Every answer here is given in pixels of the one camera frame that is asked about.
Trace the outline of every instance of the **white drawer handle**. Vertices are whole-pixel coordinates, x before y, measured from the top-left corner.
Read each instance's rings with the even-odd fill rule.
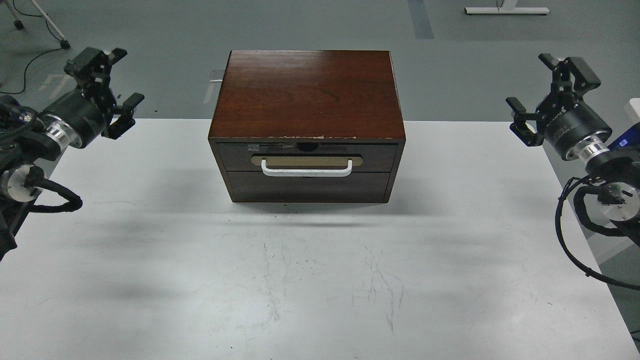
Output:
[[[302,168],[268,168],[267,159],[260,162],[262,173],[267,176],[297,176],[297,177],[344,177],[351,173],[353,161],[347,161],[347,167],[341,169],[302,169]]]

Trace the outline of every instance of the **table surface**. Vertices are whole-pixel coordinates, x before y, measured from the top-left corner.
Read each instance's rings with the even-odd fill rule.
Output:
[[[0,263],[0,358],[640,359],[557,243],[542,148],[405,127],[388,204],[231,203],[208,120],[70,149],[52,179],[84,207],[28,216]]]

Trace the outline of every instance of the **bottom drawer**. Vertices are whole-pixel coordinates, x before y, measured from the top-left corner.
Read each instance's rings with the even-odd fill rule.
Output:
[[[262,172],[227,172],[234,202],[386,202],[388,172],[353,172],[346,177],[270,177]]]

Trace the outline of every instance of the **gray floor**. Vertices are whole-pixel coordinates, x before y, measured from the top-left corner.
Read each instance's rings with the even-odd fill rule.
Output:
[[[385,49],[392,53],[405,120],[510,121],[507,96],[519,97],[532,109],[548,92],[550,72],[537,55],[551,53],[581,56],[598,74],[602,86],[585,100],[614,129],[614,136],[631,125],[623,105],[640,97],[639,1],[518,3],[547,6],[547,16],[468,16],[463,11],[465,6],[493,3],[50,0],[42,5],[73,48],[36,60],[27,74],[27,90],[16,98],[42,109],[73,87],[61,76],[66,59],[86,46],[122,47],[129,55],[114,67],[112,88],[123,96],[145,94],[138,117],[210,118],[219,85],[209,83],[209,76],[224,69],[232,49]],[[26,0],[16,5],[35,11]],[[26,29],[17,31],[3,6],[0,19],[0,91],[16,91],[27,62],[58,45],[42,19],[23,17]],[[490,154],[479,152],[489,161]],[[584,173],[580,163],[563,163],[548,153],[560,181]],[[594,249],[607,246],[589,241]],[[602,268],[613,277],[640,283],[633,266],[639,260],[640,248],[629,247]],[[612,292],[630,330],[640,329],[640,295]]]

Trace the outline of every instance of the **wooden box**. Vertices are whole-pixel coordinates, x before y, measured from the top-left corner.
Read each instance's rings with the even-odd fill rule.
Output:
[[[234,202],[388,202],[404,142],[388,51],[232,51],[209,130]]]

